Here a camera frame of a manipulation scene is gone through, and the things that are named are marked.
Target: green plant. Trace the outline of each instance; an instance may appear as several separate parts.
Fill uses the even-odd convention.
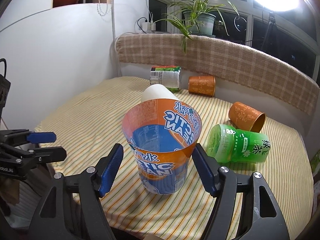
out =
[[[229,0],[226,0],[226,1],[228,4],[230,4],[232,6],[232,8],[234,9],[234,11],[237,13],[237,15],[239,17],[239,13],[238,13],[238,10],[236,9],[236,7]],[[182,38],[182,47],[183,47],[184,53],[186,53],[186,50],[187,50],[186,38],[192,40],[192,38],[190,37],[191,28],[195,25],[198,32],[199,32],[199,24],[202,24],[202,23],[199,22],[197,20],[197,18],[202,13],[210,13],[212,11],[217,11],[223,21],[227,35],[229,36],[226,24],[223,19],[223,16],[219,10],[219,8],[222,6],[225,6],[225,4],[218,4],[218,5],[210,6],[208,3],[209,3],[209,0],[204,0],[204,1],[202,1],[202,0],[181,0],[178,2],[174,2],[174,3],[170,4],[169,7],[179,6],[180,9],[174,11],[172,14],[166,14],[167,16],[169,16],[169,18],[158,20],[158,21],[170,22],[174,27],[178,28],[180,30],[180,32],[184,35]],[[190,12],[190,18],[188,20],[180,20],[176,17],[177,14],[185,13],[185,12]]]

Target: screw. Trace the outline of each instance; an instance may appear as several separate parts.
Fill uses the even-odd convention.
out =
[[[58,172],[53,176],[55,179],[60,179],[62,177],[62,173]]]
[[[87,173],[94,173],[96,171],[95,167],[87,168]]]
[[[222,167],[220,168],[220,171],[223,172],[223,173],[227,173],[227,172],[229,172],[229,168],[228,168],[228,167],[225,167],[225,166],[222,166]]]
[[[262,177],[262,174],[258,171],[256,171],[254,174],[253,174],[257,179],[260,179]]]

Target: beige plaid cloth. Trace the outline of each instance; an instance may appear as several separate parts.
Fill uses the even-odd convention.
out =
[[[124,147],[124,158],[111,191],[101,199],[110,226],[125,230],[141,239],[152,234],[166,240],[198,240],[209,220],[215,199],[205,192],[192,160],[183,187],[171,195],[148,192],[138,175],[137,163],[121,129],[130,108],[140,103],[149,80],[121,77],[105,80],[74,97],[48,116],[36,131],[53,131],[54,143],[63,146],[67,158],[53,163],[55,172],[65,176],[81,173],[108,155],[115,143]],[[231,103],[187,90],[175,93],[201,117],[198,142],[205,147],[211,128],[217,123],[231,124]],[[271,149],[265,163],[227,164],[236,173],[251,175],[260,171],[277,199],[290,238],[295,239],[309,222],[312,208],[313,179],[307,153],[293,128],[266,118],[262,133],[268,135]],[[236,236],[242,205],[238,193],[228,239]]]
[[[214,75],[278,98],[313,114],[319,87],[289,64],[248,46],[204,36],[187,39],[187,53],[180,34],[136,34],[118,39],[120,62],[178,65],[197,73]]]

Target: striped tablecloth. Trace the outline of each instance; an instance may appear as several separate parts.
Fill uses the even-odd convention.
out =
[[[43,120],[37,131],[54,131],[57,141],[46,146],[63,146],[68,156],[54,163],[56,172],[77,174],[106,156],[115,143],[124,146],[124,159],[111,191],[101,199],[110,226],[143,238],[154,234],[163,239],[199,239],[209,219],[215,199],[205,192],[192,161],[182,189],[172,195],[147,192],[138,176],[133,154],[121,131],[125,113],[140,103],[149,81],[136,77],[105,80],[74,97]],[[197,110],[203,122],[199,142],[204,146],[210,128],[230,124],[231,103],[217,98],[175,94]],[[309,161],[296,130],[267,118],[261,131],[269,136],[271,150],[264,164],[231,164],[237,173],[260,171],[282,210],[291,239],[308,223],[311,215],[313,179]],[[236,207],[228,238],[236,235],[242,195]]]

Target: green bottle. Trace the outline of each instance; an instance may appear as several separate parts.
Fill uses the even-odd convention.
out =
[[[218,163],[264,163],[270,150],[267,135],[217,124],[212,127],[207,141],[207,155]]]

